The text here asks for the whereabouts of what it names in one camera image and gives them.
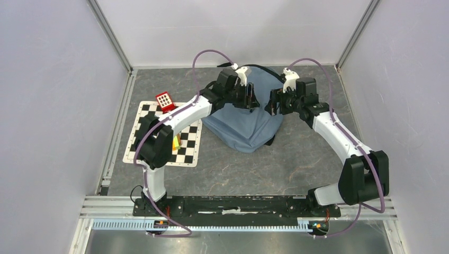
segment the white enclosure wall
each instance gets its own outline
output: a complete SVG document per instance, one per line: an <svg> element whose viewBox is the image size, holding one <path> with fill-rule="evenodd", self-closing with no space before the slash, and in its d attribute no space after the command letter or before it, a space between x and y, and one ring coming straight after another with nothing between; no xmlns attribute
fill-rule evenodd
<svg viewBox="0 0 449 254"><path fill-rule="evenodd" d="M67 253L127 72L83 0L0 7L0 252Z"/></svg>
<svg viewBox="0 0 449 254"><path fill-rule="evenodd" d="M98 0L133 66L191 66L217 49L240 64L335 64L369 0ZM209 54L199 66L223 63Z"/></svg>
<svg viewBox="0 0 449 254"><path fill-rule="evenodd" d="M382 1L342 76L363 139L390 158L410 253L447 253L449 2Z"/></svg>

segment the checkerboard mat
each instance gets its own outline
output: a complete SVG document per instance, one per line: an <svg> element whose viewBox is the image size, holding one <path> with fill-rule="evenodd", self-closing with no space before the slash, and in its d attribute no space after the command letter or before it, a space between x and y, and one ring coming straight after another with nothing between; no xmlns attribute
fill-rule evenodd
<svg viewBox="0 0 449 254"><path fill-rule="evenodd" d="M175 106L181 106L184 103L174 103ZM123 156L123 162L132 163L136 150L134 148L134 142L136 140L137 130L140 128L140 119L147 114L155 116L162 115L162 109L157 102L144 101L141 102L137 110L134 126L132 127L131 134L129 135L128 144ZM178 167L196 167L198 162L198 153L200 148L200 137L203 123L201 120L195 121L190 126L186 127L180 132L181 136L181 148L173 151L168 166Z"/></svg>

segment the blue fabric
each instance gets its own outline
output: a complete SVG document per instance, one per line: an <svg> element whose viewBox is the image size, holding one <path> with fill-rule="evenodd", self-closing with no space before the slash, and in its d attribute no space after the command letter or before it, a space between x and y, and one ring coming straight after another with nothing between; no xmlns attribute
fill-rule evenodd
<svg viewBox="0 0 449 254"><path fill-rule="evenodd" d="M270 91L281 88L283 84L264 70L249 68L248 82L254 84L254 93L261 106L250 112L226 104L203 119L203 124L226 145L246 153L254 152L270 140L284 118L281 114L271 116L264 110L270 100Z"/></svg>

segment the red box with holes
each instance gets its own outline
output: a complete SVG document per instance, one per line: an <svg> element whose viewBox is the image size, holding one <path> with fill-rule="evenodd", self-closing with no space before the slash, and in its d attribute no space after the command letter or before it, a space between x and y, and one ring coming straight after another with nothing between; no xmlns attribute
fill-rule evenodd
<svg viewBox="0 0 449 254"><path fill-rule="evenodd" d="M164 114L176 108L175 104L172 101L172 98L166 91L156 95L156 100Z"/></svg>

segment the purple cable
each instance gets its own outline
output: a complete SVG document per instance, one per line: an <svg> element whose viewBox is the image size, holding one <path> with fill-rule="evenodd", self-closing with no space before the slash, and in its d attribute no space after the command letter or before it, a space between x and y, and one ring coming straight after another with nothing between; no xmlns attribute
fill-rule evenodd
<svg viewBox="0 0 449 254"><path fill-rule="evenodd" d="M193 63L192 63L193 82L194 82L195 85L196 85L196 98L195 98L195 100L193 101L193 103L196 103L196 102L198 101L198 99L200 99L200 83L199 83L198 80L196 79L195 63L196 63L196 60L198 59L198 57L199 57L200 55L202 55L203 53L206 53L206 52L214 52L214 53L220 54L220 55L222 55L224 58L226 58L226 60L228 60L228 61L231 63L231 65L234 64L234 62L233 62L228 56L226 56L225 54L223 54L222 52L220 52L220 51L218 51L218 50L214 50L214 49L206 49L206 50L203 50L203 51L201 51L200 53L198 53L198 54L195 56L195 58L193 59Z"/></svg>
<svg viewBox="0 0 449 254"><path fill-rule="evenodd" d="M383 197L383 191L382 191L382 186L381 186L381 184L380 184L380 181L379 181L379 176L377 175L377 172L376 172L376 170L375 170L375 167L374 167L374 165L373 165L373 162L371 161L371 159L368 157L368 154L358 145L358 143L357 143L357 141L343 128L343 126L341 126L339 123L337 123L336 121L335 121L335 117L334 117L334 114L333 114L333 112L334 112L334 107L333 107L333 102L332 102L332 93L333 93L333 90L332 90L332 81L331 81L331 79L330 79L330 76L329 76L329 73L327 73L327 71L326 71L326 69L323 67L323 65L321 65L317 60L314 60L314 59L311 59L311 58L301 58L301 59L298 59L298 60L296 60L296 61L294 61L293 63L291 63L288 67L287 67L287 69L288 70L290 70L296 63L298 63L298 62L300 62L300 61L305 61L305 60L307 60L307 61L312 61L312 62L314 62L314 63L316 63L320 68L321 68L321 70L323 70L323 72L324 72L324 74L326 75L326 78L327 78L327 82L328 82L328 84L329 84L329 113L330 113L330 118L332 119L332 122L335 124L335 126L337 126L337 128L352 142L352 144L353 145L355 145L355 148L356 149L358 149L359 151L360 151L360 153L363 155L363 157L365 158L365 160L368 162L368 165L369 165L369 167L370 167L370 169L371 169L371 172L373 173L373 176L374 176L374 181L376 182L376 186L377 186L377 189L378 189L378 195L379 195L379 199L380 199L380 210L379 209L377 209L377 208L374 208L374 207L372 207L372 206L370 206L370 205L367 205L367 204L365 204L365 203L361 203L361 204L359 204L359 206L358 206L358 213L357 213L357 216L355 217L355 219L354 219L354 221L353 221L353 223L348 227L348 228L346 228L345 230L343 230L343 231L340 231L340 232L338 232L338 233L334 233L334 234L330 234L330 235L327 235L327 237L333 237L333 236L337 236L337 235L340 235L340 234L342 234L342 233L344 233L344 232L347 232L349 229L351 229L354 225L355 225L355 223L357 222L357 220L358 220L358 217L360 216L360 212L362 211L362 206L365 206L365 207L367 207L367 208L369 208L369 209L371 209L371 210L373 210L373 211L375 211L375 212L378 212L378 213L383 213L383 212L385 212L385 199L384 199L384 197Z"/></svg>
<svg viewBox="0 0 449 254"><path fill-rule="evenodd" d="M232 65L234 64L234 62L233 62L231 59L229 59L229 57L227 57L225 54L223 54L223 53L220 52L220 51L217 51L217 50L214 50L214 49L206 49L206 50L203 50L203 51L199 52L199 53L195 56L195 58L193 59L193 63L192 63L192 75L193 75L193 81L194 81L195 84L196 84L196 97L195 97L195 100L194 100L191 104L188 104L188 105L186 105L185 107L180 108L179 110L173 112L172 117L175 116L175 115L177 115L177 114L179 114L179 113L181 113L181 112L183 112L184 110L188 109L189 107L193 106L193 104L196 103L196 102L200 99L200 84L199 84L199 82L198 82L198 80L197 80L197 78L196 78L195 64L196 64L196 60L198 59L198 57L199 57L200 55L202 55L203 53L206 53L206 52L215 52L215 53L218 53L218 54L222 55L224 58L226 58ZM147 141L148 137L149 137L150 135L152 135L152 133L153 133L159 126L161 126L163 123L165 123L165 122L168 121L168 120L169 120L168 117L166 117L166 118L160 120L160 122L158 122L155 126L153 126L153 127L147 132L147 134L145 134L145 136L143 137L143 139L140 141L139 145L137 146L136 154L134 155L133 163L134 163L135 166L143 166L142 164L137 164L137 159L139 158L140 150L142 149L143 144L145 143L145 141ZM144 170L144 171L143 171L143 189L146 191L146 194L147 194L148 199L150 200L152 206L155 208L155 210L156 210L162 217L166 218L169 222L175 224L176 226L181 227L182 229L188 231L187 234L167 234L167 235L161 234L161 235L154 235L155 237L175 238L175 237L188 237L188 236L191 236L191 235L192 235L192 230L190 230L190 229L187 228L186 226L184 226L184 225L182 225L182 224L180 224L180 223L178 223L178 222L176 222L176 221L170 219L170 217L168 217L167 215L165 215L165 213L163 213L163 212L157 207L156 202L155 202L155 201L153 200L153 198L151 197L150 190L149 190L149 188L148 188L148 182L147 182L147 170Z"/></svg>

